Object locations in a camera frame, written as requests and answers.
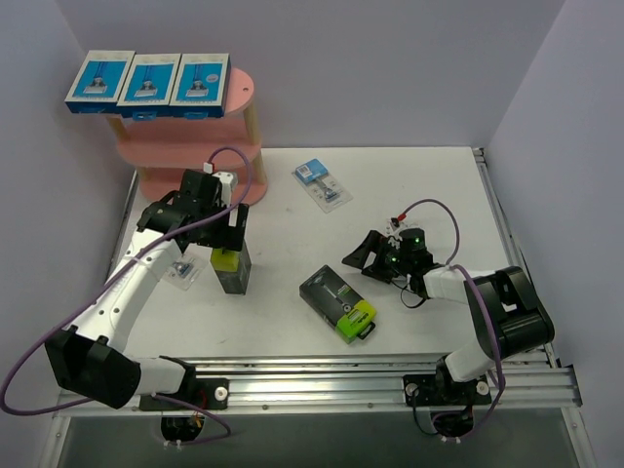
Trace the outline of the blue Harry's razor box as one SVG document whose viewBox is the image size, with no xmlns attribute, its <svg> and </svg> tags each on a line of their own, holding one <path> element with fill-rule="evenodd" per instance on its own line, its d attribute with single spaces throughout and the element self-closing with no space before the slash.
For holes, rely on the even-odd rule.
<svg viewBox="0 0 624 468">
<path fill-rule="evenodd" d="M 66 97 L 76 114 L 117 114 L 135 51 L 88 51 Z"/>
<path fill-rule="evenodd" d="M 180 60 L 180 53 L 135 55 L 117 101 L 120 116 L 135 121 L 170 117 Z"/>
<path fill-rule="evenodd" d="M 171 115 L 191 120 L 222 118 L 230 72 L 229 54 L 182 54 L 169 103 Z"/>
</svg>

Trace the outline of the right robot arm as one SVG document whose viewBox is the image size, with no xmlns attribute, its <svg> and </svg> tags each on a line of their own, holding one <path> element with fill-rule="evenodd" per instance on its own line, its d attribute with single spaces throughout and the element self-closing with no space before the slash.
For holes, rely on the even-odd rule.
<svg viewBox="0 0 624 468">
<path fill-rule="evenodd" d="M 474 337 L 439 360 L 433 390 L 444 402 L 457 401 L 468 382 L 519 353 L 552 342 L 553 322 L 525 271 L 518 266 L 471 273 L 443 265 L 428 251 L 425 232 L 410 227 L 397 234 L 369 232 L 342 263 L 377 281 L 403 277 L 421 299 L 469 307 Z"/>
</svg>

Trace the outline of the black green razor box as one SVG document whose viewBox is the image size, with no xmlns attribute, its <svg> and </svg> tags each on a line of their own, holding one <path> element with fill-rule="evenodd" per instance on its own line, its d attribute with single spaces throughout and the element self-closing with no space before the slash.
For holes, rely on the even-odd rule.
<svg viewBox="0 0 624 468">
<path fill-rule="evenodd" d="M 328 265 L 299 286 L 299 295 L 347 344 L 376 327 L 377 310 Z"/>
<path fill-rule="evenodd" d="M 246 244 L 239 252 L 213 249 L 210 263 L 225 293 L 246 294 L 252 269 Z"/>
</svg>

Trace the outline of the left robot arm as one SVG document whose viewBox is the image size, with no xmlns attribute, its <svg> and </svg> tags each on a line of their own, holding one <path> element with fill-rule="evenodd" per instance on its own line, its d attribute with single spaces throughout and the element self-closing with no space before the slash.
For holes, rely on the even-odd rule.
<svg viewBox="0 0 624 468">
<path fill-rule="evenodd" d="M 189 246 L 243 248 L 249 207 L 233 205 L 237 183 L 235 174 L 210 167 L 187 170 L 179 189 L 143 210 L 111 287 L 45 341 L 61 388 L 114 409 L 134 396 L 159 394 L 175 409 L 196 403 L 194 367 L 166 356 L 132 358 L 124 351 L 148 298 Z"/>
</svg>

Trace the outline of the aluminium rail frame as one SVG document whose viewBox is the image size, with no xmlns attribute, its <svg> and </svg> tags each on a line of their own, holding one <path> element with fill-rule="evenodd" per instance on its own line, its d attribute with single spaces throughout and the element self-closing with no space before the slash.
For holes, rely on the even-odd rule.
<svg viewBox="0 0 624 468">
<path fill-rule="evenodd" d="M 462 305 L 406 308 L 408 294 L 341 264 L 367 232 L 409 210 L 439 261 L 471 269 L 520 257 L 495 204 L 484 160 L 469 147 L 276 148 L 262 153 L 269 186 L 253 207 L 248 292 L 221 292 L 205 271 L 182 292 L 155 291 L 129 340 L 131 353 L 188 359 L 202 377 L 230 381 L 223 418 L 231 438 L 164 447 L 160 417 L 137 404 L 62 412 L 44 458 L 58 467 L 592 467 L 572 368 L 551 347 L 504 367 L 507 389 L 462 443 L 422 435 L 427 408 L 405 402 L 403 376 L 425 374 L 463 345 Z M 325 214 L 293 177 L 320 160 L 353 199 Z M 328 265 L 376 310 L 375 329 L 347 344 L 299 295 Z"/>
</svg>

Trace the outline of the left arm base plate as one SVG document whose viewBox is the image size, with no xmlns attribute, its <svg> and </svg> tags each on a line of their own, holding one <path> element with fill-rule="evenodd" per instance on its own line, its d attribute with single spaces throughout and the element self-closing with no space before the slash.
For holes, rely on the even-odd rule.
<svg viewBox="0 0 624 468">
<path fill-rule="evenodd" d="M 141 396 L 138 408 L 142 411 L 187 410 L 180 402 L 203 410 L 226 410 L 228 408 L 229 384 L 227 378 L 211 377 L 195 380 L 188 389 L 167 395 L 167 400 Z"/>
</svg>

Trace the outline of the pink three-tier shelf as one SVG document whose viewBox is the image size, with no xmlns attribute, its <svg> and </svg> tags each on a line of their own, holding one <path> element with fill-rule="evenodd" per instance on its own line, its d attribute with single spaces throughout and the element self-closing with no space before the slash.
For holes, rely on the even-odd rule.
<svg viewBox="0 0 624 468">
<path fill-rule="evenodd" d="M 218 171 L 233 172 L 239 178 L 235 194 L 245 183 L 252 187 L 244 202 L 253 205 L 268 187 L 261 155 L 261 135 L 254 106 L 254 81 L 245 71 L 230 72 L 226 113 L 222 118 L 188 120 L 159 117 L 152 121 L 124 122 L 109 116 L 120 156 L 134 166 L 138 188 L 148 201 L 156 201 L 179 188 L 186 169 L 201 170 L 214 151 Z"/>
</svg>

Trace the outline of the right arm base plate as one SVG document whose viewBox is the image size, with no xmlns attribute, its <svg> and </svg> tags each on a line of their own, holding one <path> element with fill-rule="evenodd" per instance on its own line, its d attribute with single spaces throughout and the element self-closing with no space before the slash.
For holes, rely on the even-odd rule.
<svg viewBox="0 0 624 468">
<path fill-rule="evenodd" d="M 403 376 L 405 401 L 418 407 L 483 406 L 492 401 L 485 375 L 467 382 L 450 381 L 444 384 L 434 374 L 406 374 Z"/>
</svg>

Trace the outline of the clear blister razor pack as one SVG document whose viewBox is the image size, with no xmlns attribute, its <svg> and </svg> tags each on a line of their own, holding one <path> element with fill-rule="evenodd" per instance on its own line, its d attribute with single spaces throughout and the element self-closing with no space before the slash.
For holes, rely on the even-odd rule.
<svg viewBox="0 0 624 468">
<path fill-rule="evenodd" d="M 318 159 L 312 159 L 297 166 L 292 175 L 325 214 L 331 213 L 353 199 L 351 193 Z"/>
<path fill-rule="evenodd" d="M 206 264 L 207 262 L 200 256 L 185 253 L 167 267 L 163 280 L 182 291 L 187 291 Z"/>
</svg>

